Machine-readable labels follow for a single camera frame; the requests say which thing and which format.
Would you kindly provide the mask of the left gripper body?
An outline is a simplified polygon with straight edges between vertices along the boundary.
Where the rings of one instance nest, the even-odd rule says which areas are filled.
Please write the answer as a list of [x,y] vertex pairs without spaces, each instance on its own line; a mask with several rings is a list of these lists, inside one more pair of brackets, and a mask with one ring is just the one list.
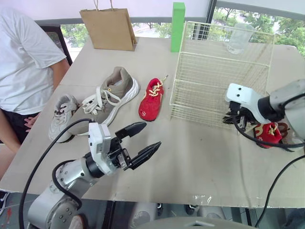
[[110,150],[107,153],[111,165],[116,169],[121,168],[127,170],[131,164],[131,158],[128,151],[121,146],[122,140],[115,137],[111,140]]

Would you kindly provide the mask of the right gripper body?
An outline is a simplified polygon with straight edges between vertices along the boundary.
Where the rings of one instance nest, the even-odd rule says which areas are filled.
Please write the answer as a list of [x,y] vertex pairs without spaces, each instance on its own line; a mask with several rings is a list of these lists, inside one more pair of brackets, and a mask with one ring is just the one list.
[[246,131],[250,126],[257,125],[253,114],[237,102],[229,102],[229,111],[223,117],[223,123],[233,125],[233,118],[236,119],[238,127],[243,131]]

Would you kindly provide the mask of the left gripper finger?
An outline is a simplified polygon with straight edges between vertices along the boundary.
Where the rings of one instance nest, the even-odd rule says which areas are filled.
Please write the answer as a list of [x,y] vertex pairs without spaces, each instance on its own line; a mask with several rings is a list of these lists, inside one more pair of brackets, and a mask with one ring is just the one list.
[[146,148],[141,150],[138,155],[130,161],[129,168],[135,170],[136,168],[141,166],[153,156],[153,154],[158,150],[161,144],[162,143],[160,141],[150,146],[147,146]]
[[115,132],[115,135],[120,140],[124,139],[127,136],[133,137],[134,135],[140,133],[146,127],[146,125],[146,122],[136,122]]

